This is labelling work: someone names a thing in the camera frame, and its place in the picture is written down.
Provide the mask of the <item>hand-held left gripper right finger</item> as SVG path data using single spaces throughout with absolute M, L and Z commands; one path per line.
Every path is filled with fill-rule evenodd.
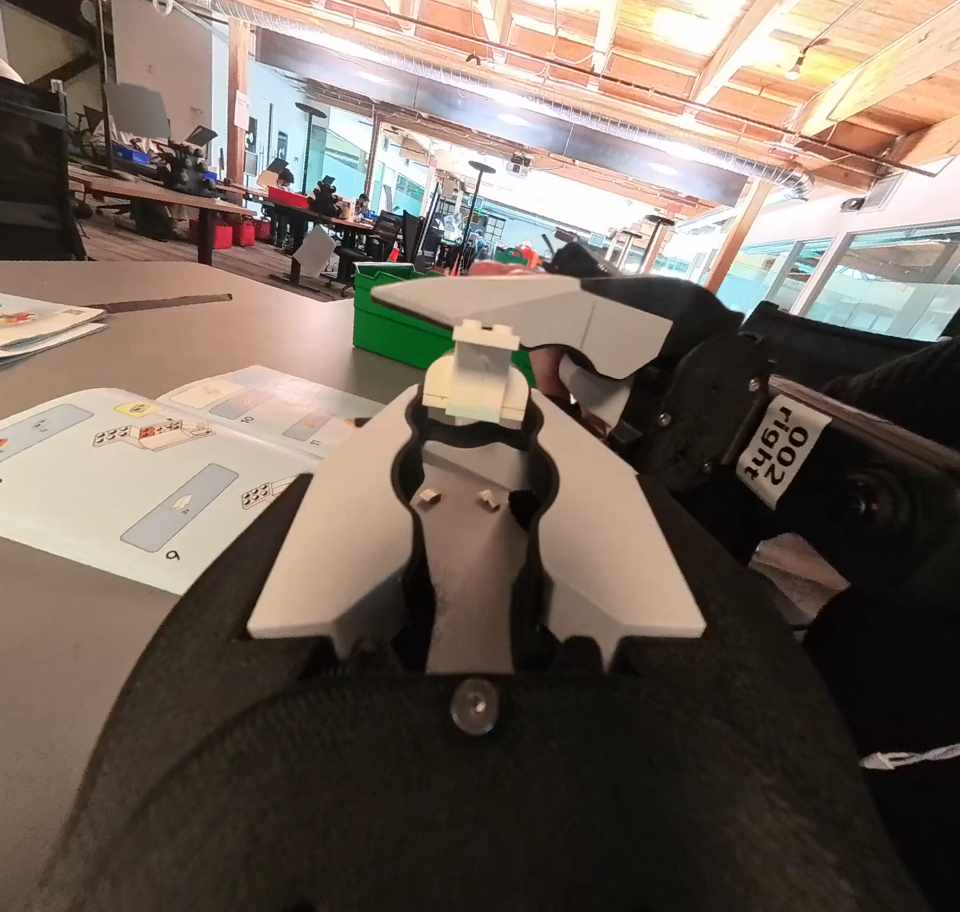
M 537 525 L 557 639 L 699 639 L 706 630 L 632 467 L 538 390 L 534 444 L 556 471 Z

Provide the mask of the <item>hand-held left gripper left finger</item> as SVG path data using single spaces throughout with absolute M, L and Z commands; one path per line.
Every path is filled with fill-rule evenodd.
M 413 439 L 404 390 L 317 466 L 247 620 L 253 639 L 392 639 L 414 516 L 394 483 Z

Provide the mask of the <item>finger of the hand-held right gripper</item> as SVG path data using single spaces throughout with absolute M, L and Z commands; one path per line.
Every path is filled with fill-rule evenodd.
M 595 375 L 630 378 L 660 356 L 673 322 L 586 285 L 551 274 L 434 276 L 376 285 L 371 298 L 447 330 L 465 320 L 509 327 L 527 350 L 557 346 L 578 355 Z
M 632 376 L 606 378 L 572 359 L 560 360 L 558 375 L 587 421 L 601 430 L 613 430 L 618 425 L 633 388 Z

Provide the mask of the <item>white toy brick assembly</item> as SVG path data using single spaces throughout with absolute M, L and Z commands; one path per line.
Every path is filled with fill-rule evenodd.
M 426 371 L 421 404 L 455 426 L 521 428 L 530 386 L 513 362 L 520 337 L 509 325 L 464 319 L 452 338 L 452 350 Z

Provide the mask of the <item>green plastic bin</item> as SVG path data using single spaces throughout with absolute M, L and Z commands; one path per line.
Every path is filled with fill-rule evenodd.
M 357 263 L 353 279 L 354 347 L 422 370 L 450 353 L 454 348 L 450 330 L 371 299 L 375 286 L 445 277 L 436 270 L 419 271 L 407 263 Z

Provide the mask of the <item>person's right hand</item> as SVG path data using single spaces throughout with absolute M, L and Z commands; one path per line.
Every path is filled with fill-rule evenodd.
M 535 388 L 580 426 L 590 429 L 592 426 L 588 416 L 573 400 L 560 375 L 560 366 L 566 353 L 567 351 L 558 345 L 528 350 Z

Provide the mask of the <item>black floor lamp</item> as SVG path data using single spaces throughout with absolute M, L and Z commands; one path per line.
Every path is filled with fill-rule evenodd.
M 310 102 L 296 102 L 295 107 L 303 112 L 306 115 L 306 130 L 305 130 L 305 141 L 304 141 L 304 154 L 303 161 L 301 166 L 301 182 L 300 182 L 300 194 L 304 197 L 307 195 L 307 186 L 308 186 L 308 172 L 309 172 L 309 162 L 310 162 L 310 151 L 311 151 L 311 139 L 313 134 L 313 125 L 314 119 L 327 119 L 328 114 L 323 112 L 321 109 L 316 107 Z
M 469 165 L 470 168 L 472 168 L 476 172 L 476 181 L 475 181 L 474 190 L 470 199 L 469 208 L 466 214 L 466 219 L 463 224 L 461 252 L 470 244 L 471 227 L 474 220 L 474 212 L 476 210 L 476 203 L 478 200 L 479 191 L 481 189 L 483 180 L 487 175 L 492 175 L 496 173 L 496 169 L 484 161 L 469 160 L 467 164 Z

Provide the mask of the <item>pale blue instruction booklet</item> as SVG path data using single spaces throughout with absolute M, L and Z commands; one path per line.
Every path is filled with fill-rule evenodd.
M 2 539 L 184 594 L 382 408 L 259 365 L 154 399 L 71 392 L 2 420 Z

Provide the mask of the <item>white cardboard sheet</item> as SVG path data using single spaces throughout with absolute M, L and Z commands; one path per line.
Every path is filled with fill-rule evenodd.
M 306 234 L 293 254 L 299 274 L 317 277 L 327 269 L 337 248 L 336 240 L 319 224 Z

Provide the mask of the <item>wooden stick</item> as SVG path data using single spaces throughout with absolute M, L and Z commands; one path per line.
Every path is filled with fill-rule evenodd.
M 232 294 L 190 294 L 182 296 L 135 299 L 129 301 L 114 301 L 90 304 L 89 308 L 101 311 L 105 315 L 116 316 L 134 314 L 144 311 L 166 310 L 189 306 L 209 306 L 229 303 L 233 300 Z

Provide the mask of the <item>white paper stack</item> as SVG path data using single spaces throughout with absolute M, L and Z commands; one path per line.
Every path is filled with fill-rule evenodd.
M 98 308 L 1 294 L 1 365 L 101 331 L 105 316 Z

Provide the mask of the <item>long wooden table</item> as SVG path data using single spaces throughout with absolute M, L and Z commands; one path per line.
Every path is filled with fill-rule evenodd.
M 199 264 L 211 266 L 213 252 L 211 247 L 212 226 L 216 215 L 234 215 L 242 219 L 253 219 L 255 214 L 241 205 L 223 200 L 190 195 L 174 191 L 135 176 L 121 174 L 98 174 L 77 164 L 67 166 L 69 181 L 80 185 L 84 192 L 99 194 L 129 201 L 150 201 L 165 206 L 180 206 L 198 210 L 199 241 L 196 244 L 196 258 Z

